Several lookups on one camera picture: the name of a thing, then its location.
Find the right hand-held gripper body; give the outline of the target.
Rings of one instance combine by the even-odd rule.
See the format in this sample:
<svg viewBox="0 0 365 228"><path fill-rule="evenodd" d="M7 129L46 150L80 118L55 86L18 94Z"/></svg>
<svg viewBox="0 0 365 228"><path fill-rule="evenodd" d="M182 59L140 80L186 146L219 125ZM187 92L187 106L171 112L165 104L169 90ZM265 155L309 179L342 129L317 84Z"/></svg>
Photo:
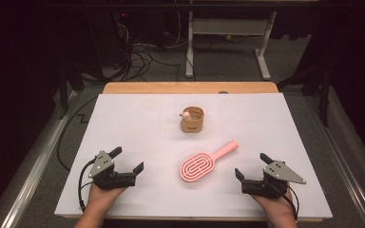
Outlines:
<svg viewBox="0 0 365 228"><path fill-rule="evenodd" d="M240 176L243 194L278 199L287 192L290 182L305 184L306 180L283 161L272 161L262 170L261 180L247 180Z"/></svg>

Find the round wooden holder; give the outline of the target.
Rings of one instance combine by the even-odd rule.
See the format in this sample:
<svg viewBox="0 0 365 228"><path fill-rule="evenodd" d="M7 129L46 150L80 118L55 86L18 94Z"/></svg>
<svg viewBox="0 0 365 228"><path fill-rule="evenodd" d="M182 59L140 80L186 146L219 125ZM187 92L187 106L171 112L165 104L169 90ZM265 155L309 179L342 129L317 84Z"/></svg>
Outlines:
<svg viewBox="0 0 365 228"><path fill-rule="evenodd" d="M184 133L199 133L202 131L204 112L200 107L189 106L183 111L189 110L192 119L190 121L184 121L181 119L181 130Z"/></svg>

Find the metal floor rail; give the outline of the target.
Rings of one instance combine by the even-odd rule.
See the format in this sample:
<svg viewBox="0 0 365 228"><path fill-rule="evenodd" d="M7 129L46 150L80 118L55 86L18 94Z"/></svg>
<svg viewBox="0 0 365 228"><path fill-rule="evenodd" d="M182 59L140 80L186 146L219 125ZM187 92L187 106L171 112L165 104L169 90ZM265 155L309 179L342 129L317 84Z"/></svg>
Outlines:
<svg viewBox="0 0 365 228"><path fill-rule="evenodd" d="M37 189L55 147L59 143L60 135L64 132L70 117L70 112L77 103L78 98L79 94L76 91L72 91L69 94L69 97L67 98L68 110L61 119L56 119L54 121L54 125L50 130L49 135L44 138L43 147L39 150L38 157L33 163L27 178L23 182L22 188L3 223L0 225L0 228L16 228Z"/></svg>
<svg viewBox="0 0 365 228"><path fill-rule="evenodd" d="M316 118L318 125L323 132L325 140L329 144L336 169L341 176L344 185L346 186L350 198L353 201L353 205L365 224L365 193L355 178L355 168L345 161L342 151L336 143L334 134L332 133L331 129L325 126L320 119L316 101L312 97L305 97L305 101Z"/></svg>

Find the white-framed desk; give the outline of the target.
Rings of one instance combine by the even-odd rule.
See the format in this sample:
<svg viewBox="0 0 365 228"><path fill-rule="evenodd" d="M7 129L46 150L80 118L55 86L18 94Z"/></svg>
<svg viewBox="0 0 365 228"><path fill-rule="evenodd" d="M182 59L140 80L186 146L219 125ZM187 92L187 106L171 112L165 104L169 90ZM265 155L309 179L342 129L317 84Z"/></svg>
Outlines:
<svg viewBox="0 0 365 228"><path fill-rule="evenodd" d="M239 35L261 36L262 43L254 50L259 70L264 81L270 81L271 75L266 65L264 52L269 42L277 13L271 11L268 19L196 19L194 12L188 12L188 38L185 60L185 76L194 76L193 37L200 35Z"/></svg>

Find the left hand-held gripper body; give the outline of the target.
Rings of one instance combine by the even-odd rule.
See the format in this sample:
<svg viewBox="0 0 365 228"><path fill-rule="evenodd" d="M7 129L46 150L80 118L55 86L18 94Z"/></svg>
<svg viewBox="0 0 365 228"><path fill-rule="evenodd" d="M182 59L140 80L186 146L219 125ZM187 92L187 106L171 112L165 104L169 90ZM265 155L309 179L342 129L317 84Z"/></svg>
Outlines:
<svg viewBox="0 0 365 228"><path fill-rule="evenodd" d="M88 177L103 190L134 186L136 182L136 175L133 172L116 172L114 170L114 159L111 159L109 157L109 153L106 153L104 150L100 151L95 158Z"/></svg>

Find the pink hairbrush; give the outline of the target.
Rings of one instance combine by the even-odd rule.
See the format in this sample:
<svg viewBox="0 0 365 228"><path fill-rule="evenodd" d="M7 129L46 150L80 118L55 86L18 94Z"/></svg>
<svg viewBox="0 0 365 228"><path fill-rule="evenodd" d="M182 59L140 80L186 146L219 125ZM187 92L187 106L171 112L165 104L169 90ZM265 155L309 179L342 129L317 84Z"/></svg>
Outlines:
<svg viewBox="0 0 365 228"><path fill-rule="evenodd" d="M210 173L216 160L239 147L236 141L231 141L214 153L200 152L187 158L180 165L180 177L186 182L195 182Z"/></svg>

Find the black metal stand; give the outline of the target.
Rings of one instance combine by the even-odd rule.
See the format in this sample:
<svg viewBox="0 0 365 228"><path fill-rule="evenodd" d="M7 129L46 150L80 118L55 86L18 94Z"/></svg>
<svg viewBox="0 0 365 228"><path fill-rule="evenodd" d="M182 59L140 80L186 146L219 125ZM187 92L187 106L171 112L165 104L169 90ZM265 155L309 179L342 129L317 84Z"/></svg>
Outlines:
<svg viewBox="0 0 365 228"><path fill-rule="evenodd" d="M67 86L70 86L73 90L79 91L84 89L84 83L82 82L80 68L69 59L60 61L57 72L59 76L59 98L61 107L59 119L63 120L68 110Z"/></svg>
<svg viewBox="0 0 365 228"><path fill-rule="evenodd" d="M329 69L319 64L308 66L296 72L293 76L279 82L278 89L288 85L302 85L301 93L303 96L319 96L318 116L325 127L328 127L328 104L330 90Z"/></svg>

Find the person's right hand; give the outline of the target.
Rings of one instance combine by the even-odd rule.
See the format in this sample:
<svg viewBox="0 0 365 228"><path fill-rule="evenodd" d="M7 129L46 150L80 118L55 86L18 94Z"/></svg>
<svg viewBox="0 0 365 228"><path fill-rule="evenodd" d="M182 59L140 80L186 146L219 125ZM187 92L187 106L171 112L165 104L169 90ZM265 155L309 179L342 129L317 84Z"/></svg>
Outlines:
<svg viewBox="0 0 365 228"><path fill-rule="evenodd" d="M292 206L293 197L290 191L287 191L283 197L278 199L268 199L256 195L252 195L252 198L260 205L271 222L295 219Z"/></svg>

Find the person's left hand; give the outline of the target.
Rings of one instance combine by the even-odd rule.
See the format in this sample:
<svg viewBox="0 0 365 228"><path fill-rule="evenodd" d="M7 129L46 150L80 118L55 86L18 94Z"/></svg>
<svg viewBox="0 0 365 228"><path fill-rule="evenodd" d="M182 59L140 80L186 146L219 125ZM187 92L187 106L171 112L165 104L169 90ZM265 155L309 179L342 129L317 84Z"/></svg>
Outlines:
<svg viewBox="0 0 365 228"><path fill-rule="evenodd" d="M121 196L125 190L126 187L103 190L95 183L92 183L89 189L86 210L105 215L113 206L115 200Z"/></svg>

